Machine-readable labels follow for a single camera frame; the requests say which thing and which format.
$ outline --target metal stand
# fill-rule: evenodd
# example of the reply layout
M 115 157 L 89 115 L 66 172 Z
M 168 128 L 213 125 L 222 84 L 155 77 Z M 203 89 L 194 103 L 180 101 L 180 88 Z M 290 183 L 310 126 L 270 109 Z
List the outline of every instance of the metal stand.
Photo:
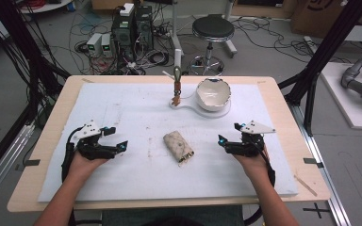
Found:
M 183 57 L 184 51 L 182 51 L 180 40 L 178 39 L 178 36 L 177 36 L 177 15 L 178 15 L 177 4 L 178 4 L 178 1 L 173 0 L 173 32 L 170 31 L 170 35 L 172 36 L 174 49 L 181 50 L 181 57 Z
M 304 111 L 304 129 L 310 136 L 313 136 L 311 132 L 311 121 L 317 79 L 322 69 L 337 51 L 337 48 L 354 28 L 361 15 L 362 0 L 349 1 L 307 66 L 300 73 L 278 84 L 280 89 L 295 84 L 292 91 L 285 96 L 286 101 L 292 105 L 299 105 L 307 93 Z
M 231 16 L 231 10 L 234 6 L 234 0 L 228 0 L 227 7 L 225 9 L 224 19 L 229 21 Z M 225 45 L 227 46 L 228 50 L 231 53 L 231 58 L 234 57 L 234 55 L 238 52 L 237 48 L 235 48 L 234 43 L 231 40 L 228 40 L 225 42 Z
M 195 74 L 208 75 L 212 72 L 213 75 L 222 75 L 224 70 L 224 63 L 222 61 L 211 55 L 213 50 L 213 43 L 209 42 L 206 50 L 205 56 L 197 56 L 190 63 L 190 70 Z

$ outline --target black wire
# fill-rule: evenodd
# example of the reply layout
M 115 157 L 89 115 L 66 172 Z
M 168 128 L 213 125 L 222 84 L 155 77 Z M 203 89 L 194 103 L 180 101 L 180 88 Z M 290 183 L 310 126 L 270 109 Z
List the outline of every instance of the black wire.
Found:
M 29 77 L 29 70 L 27 71 L 23 71 L 20 67 L 19 67 L 19 61 L 21 61 L 21 58 L 16 54 L 16 51 L 14 50 L 14 48 L 12 48 L 11 45 L 9 45 L 6 41 L 5 41 L 5 36 L 3 36 L 3 33 L 0 31 L 0 45 L 1 47 L 4 49 L 4 51 L 6 52 L 7 56 L 9 57 L 9 59 L 12 61 L 13 66 L 15 67 L 17 73 L 20 75 L 20 77 L 22 78 L 22 80 L 27 84 L 27 87 L 29 88 L 31 85 L 27 80 L 26 75 L 28 75 Z
M 270 159 L 264 154 L 264 150 L 261 150 L 253 142 L 251 144 L 253 144 L 259 150 L 258 151 L 259 154 L 261 155 L 261 157 L 266 162 L 267 174 L 269 176 L 269 180 L 270 180 L 270 183 L 271 183 L 272 187 L 274 187 L 275 186 L 275 171 L 272 169 Z M 262 215 L 263 215 L 263 213 L 262 213 L 262 210 L 261 210 L 261 206 L 259 205 L 258 209 L 249 218 L 246 218 L 245 220 L 243 220 L 243 223 L 245 225 L 251 225 L 251 224 L 255 223 Z
M 27 9 L 30 13 L 33 13 L 33 9 L 28 4 L 27 4 Z M 36 32 L 36 30 L 34 29 L 34 27 L 30 24 L 30 22 L 28 20 L 25 20 L 25 21 L 28 23 L 29 27 L 34 31 L 34 34 L 38 37 L 38 39 L 43 43 L 43 47 L 45 47 L 46 51 L 49 53 L 49 56 L 51 57 L 52 62 L 55 64 L 55 66 L 57 66 L 55 57 L 53 56 L 53 54 L 49 48 L 48 42 L 46 41 L 46 38 L 42 34 L 40 24 L 38 23 L 38 20 L 37 20 L 37 15 L 36 14 L 34 15 L 33 22 L 34 22 L 35 26 L 37 27 L 40 34 Z
M 63 163 L 61 164 L 61 181 L 64 182 L 64 180 L 66 179 L 68 173 L 69 173 L 69 169 L 70 166 L 72 164 L 73 158 L 74 158 L 74 144 L 71 141 L 73 135 L 80 131 L 83 127 L 78 127 L 76 129 L 74 129 L 72 131 L 72 133 L 69 135 L 69 137 L 67 138 L 67 143 L 66 143 L 66 147 L 65 147 L 65 154 L 64 154 L 64 159 L 63 159 Z M 72 209 L 72 212 L 69 216 L 69 222 L 68 225 L 76 225 L 75 223 L 75 217 L 74 217 L 74 209 Z
M 74 45 L 74 49 L 77 53 L 86 54 L 89 52 L 86 40 L 82 40 L 76 43 Z
M 162 57 L 161 60 L 159 61 L 156 61 L 155 60 L 155 57 Z M 168 53 L 154 53 L 154 54 L 151 54 L 149 57 L 148 57 L 149 61 L 155 65 L 160 65 L 160 66 L 163 66 L 163 65 L 166 65 L 167 63 L 169 63 L 169 54 Z
M 293 48 L 295 50 L 295 52 L 301 56 L 312 57 L 312 55 L 310 54 L 310 51 L 309 51 L 309 45 L 307 43 L 305 43 L 305 41 L 293 40 L 290 44 L 282 43 L 282 40 L 285 39 L 284 36 L 278 32 L 270 30 L 271 22 L 267 19 L 260 18 L 260 19 L 254 19 L 251 21 L 251 20 L 246 20 L 246 19 L 242 19 L 242 17 L 239 17 L 232 23 L 233 23 L 234 27 L 236 29 L 242 31 L 245 34 L 245 36 L 248 38 L 248 40 L 255 46 L 258 46 L 261 48 L 267 48 L 267 49 L 274 49 L 283 55 L 293 57 L 302 62 L 308 62 L 308 61 L 299 59 L 296 56 L 283 52 L 283 51 L 281 51 L 281 49 Z M 258 31 L 260 29 L 267 31 L 271 36 L 276 37 L 276 41 L 274 42 L 273 46 L 262 45 L 262 44 L 255 42 L 254 40 L 252 40 L 252 38 L 249 36 L 249 34 L 247 32 L 247 31 Z
M 76 26 L 76 25 L 74 25 L 74 21 L 75 21 L 75 18 L 76 18 L 77 15 L 81 16 L 81 17 L 84 18 L 88 23 L 90 23 L 87 18 L 85 18 L 84 16 L 82 16 L 82 15 L 79 14 L 79 13 L 76 13 L 76 14 L 74 15 L 74 17 L 73 17 L 72 25 L 71 25 L 71 27 L 70 27 L 68 48 L 63 48 L 63 47 L 59 47 L 59 48 L 67 49 L 67 50 L 69 51 L 69 53 L 70 53 L 70 56 L 72 57 L 72 59 L 73 59 L 73 61 L 74 61 L 74 63 L 75 63 L 75 66 L 77 67 L 77 69 L 78 69 L 82 74 L 85 74 L 85 70 L 86 70 L 86 69 L 85 69 L 85 65 L 84 65 L 84 59 L 83 59 L 78 53 L 76 53 L 76 52 L 74 52 L 74 51 L 72 51 L 72 50 L 70 49 L 70 44 L 71 44 L 71 41 L 72 41 L 72 31 L 73 31 L 73 28 Z M 82 69 L 80 69 L 80 67 L 78 66 L 78 63 L 76 62 L 73 54 L 76 54 L 76 55 L 81 59 Z
M 332 56 L 330 62 L 336 62 L 336 61 L 340 61 L 342 63 L 352 63 L 349 59 L 347 58 L 341 58 L 341 57 L 337 57 L 337 56 Z
M 78 56 L 78 58 L 80 58 L 80 60 L 81 60 L 81 66 L 82 66 L 82 69 L 80 69 L 79 66 L 78 66 L 78 64 L 77 64 L 76 61 L 75 61 L 74 55 L 71 55 L 72 59 L 73 59 L 74 62 L 75 62 L 75 66 L 77 67 L 77 69 L 78 69 L 81 73 L 83 73 L 83 74 L 84 74 L 84 71 L 85 71 L 85 70 L 88 70 L 88 68 L 87 68 L 87 69 L 85 68 L 84 59 L 83 59 L 77 52 L 75 52 L 75 51 L 73 51 L 73 50 L 71 50 L 71 49 L 65 48 L 65 47 L 57 46 L 57 45 L 51 45 L 51 47 L 55 47 L 55 48 L 67 50 L 67 51 L 75 54 L 76 56 Z
M 168 5 L 162 5 L 162 4 L 156 4 L 155 5 L 155 10 L 152 14 L 154 14 L 155 16 L 153 17 L 153 21 L 156 20 L 157 16 L 160 14 L 160 18 L 161 18 L 161 24 L 164 23 L 164 13 L 163 13 L 163 9 L 165 7 L 167 7 Z

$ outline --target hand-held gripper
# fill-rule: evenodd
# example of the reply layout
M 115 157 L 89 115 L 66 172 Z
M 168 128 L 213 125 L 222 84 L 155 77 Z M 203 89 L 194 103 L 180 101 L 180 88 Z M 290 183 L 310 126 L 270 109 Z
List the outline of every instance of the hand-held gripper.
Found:
M 78 138 L 78 143 L 74 148 L 74 143 L 71 142 L 73 135 Z M 75 151 L 79 151 L 82 156 L 89 160 L 104 158 L 114 158 L 116 154 L 125 152 L 127 149 L 128 141 L 117 144 L 115 147 L 102 146 L 98 143 L 100 137 L 108 136 L 116 133 L 115 127 L 99 128 L 94 121 L 90 121 L 83 127 L 76 128 L 69 135 L 66 143 L 66 154 L 64 156 L 63 164 L 61 165 L 61 180 L 66 179 L 69 173 L 70 165 L 72 164 Z M 74 211 L 70 214 L 68 225 L 75 226 Z
M 256 157 L 260 154 L 264 161 L 266 162 L 267 174 L 272 186 L 275 185 L 275 171 L 272 169 L 270 164 L 270 159 L 265 153 L 265 143 L 264 138 L 261 134 L 265 133 L 274 133 L 275 130 L 262 125 L 258 122 L 251 121 L 248 124 L 238 124 L 234 123 L 236 130 L 242 133 L 242 142 L 231 142 L 228 141 L 225 137 L 219 135 L 218 144 L 224 147 L 227 153 L 237 154 L 245 157 Z M 256 222 L 262 216 L 261 208 L 251 215 L 249 218 L 244 220 L 245 225 L 251 225 Z

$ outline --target gray floor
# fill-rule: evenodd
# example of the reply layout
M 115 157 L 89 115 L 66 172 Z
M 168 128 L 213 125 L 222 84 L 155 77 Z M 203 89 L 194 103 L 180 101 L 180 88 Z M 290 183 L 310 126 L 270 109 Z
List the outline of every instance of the gray floor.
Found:
M 78 56 L 73 55 L 73 58 L 68 50 L 63 49 L 70 48 L 73 50 L 78 41 L 88 39 L 88 35 L 76 35 L 79 34 L 80 28 L 82 28 L 79 24 L 103 23 L 101 26 L 96 27 L 96 32 L 105 31 L 110 26 L 109 14 L 96 14 L 89 10 L 88 7 L 73 13 L 67 12 L 65 9 L 41 13 L 38 15 L 38 19 L 45 38 L 47 38 L 51 46 L 54 46 L 52 49 L 55 57 L 71 74 L 81 74 L 80 69 L 89 67 L 84 56 L 82 56 L 84 62 L 84 66 L 82 66 Z M 186 28 L 180 34 L 191 33 L 190 23 L 192 21 L 192 17 L 179 20 L 179 27 L 186 25 Z M 256 22 L 266 23 L 263 20 L 257 20 Z M 270 29 L 284 36 L 282 40 L 284 44 L 290 44 L 293 40 L 302 40 L 302 36 L 290 32 L 288 21 L 271 21 Z M 248 35 L 256 44 L 265 46 L 273 46 L 277 40 L 276 37 L 265 30 L 249 31 Z M 181 35 L 180 41 L 186 54 L 182 59 L 184 70 L 191 59 L 205 52 L 206 43 L 189 35 Z M 247 35 L 240 30 L 236 31 L 232 41 L 239 51 L 234 58 L 229 57 L 222 45 L 215 45 L 214 56 L 221 58 L 226 65 L 225 76 L 272 76 L 277 82 L 281 82 L 300 72 L 306 65 L 305 62 L 310 59 L 309 56 L 298 55 L 292 48 L 285 48 L 282 51 L 305 62 L 281 54 L 272 48 L 258 47 L 252 44 Z M 346 42 L 339 48 L 336 56 L 354 62 L 358 57 L 362 56 L 362 48 Z M 147 70 L 147 74 L 162 74 L 161 71 L 170 69 L 155 67 Z M 0 49 L 0 140 L 20 115 L 25 104 L 25 84 Z M 352 225 L 362 225 L 362 130 L 349 127 L 337 108 L 336 102 L 321 80 L 319 80 L 316 93 L 313 133 L 350 222 Z M 39 215 L 39 213 L 10 213 L 6 208 L 10 195 L 21 176 L 21 172 L 15 170 L 15 166 L 21 163 L 25 151 L 32 146 L 33 139 L 27 144 L 25 150 L 0 185 L 0 225 L 30 225 Z M 320 209 L 329 209 L 325 202 L 288 203 L 288 206 L 302 225 L 334 225 L 330 213 L 304 210 L 305 208 L 315 209 L 315 204 Z M 255 206 L 245 206 L 244 213 L 249 216 L 254 210 Z M 96 218 L 99 216 L 99 211 L 84 211 L 77 214 L 80 218 Z

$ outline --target electronic equipment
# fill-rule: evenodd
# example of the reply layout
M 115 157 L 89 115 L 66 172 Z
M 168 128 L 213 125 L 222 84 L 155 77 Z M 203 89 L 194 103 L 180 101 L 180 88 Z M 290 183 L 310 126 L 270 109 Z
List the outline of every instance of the electronic equipment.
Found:
M 113 41 L 111 41 L 110 34 L 102 35 L 102 52 L 104 57 L 113 57 Z
M 242 142 L 230 142 L 219 135 L 218 144 L 224 147 L 227 153 L 245 157 L 254 157 L 264 150 L 264 139 L 261 134 L 274 133 L 275 130 L 257 121 L 247 124 L 234 123 L 234 128 L 242 133 Z
M 153 24 L 152 24 L 152 7 L 140 6 L 137 8 L 135 15 L 138 31 L 138 43 L 140 49 L 153 50 Z
M 88 40 L 87 47 L 90 52 L 90 57 L 99 57 L 102 54 L 102 34 L 95 33 Z
M 282 7 L 284 0 L 238 0 L 238 5 Z
M 116 15 L 113 20 L 111 32 L 113 34 L 114 45 L 119 62 L 135 61 L 134 51 L 136 41 L 136 24 L 134 20 L 134 9 L 129 16 Z
M 125 3 L 124 9 L 120 10 L 121 16 L 132 16 L 132 12 L 134 11 L 134 4 L 132 3 Z

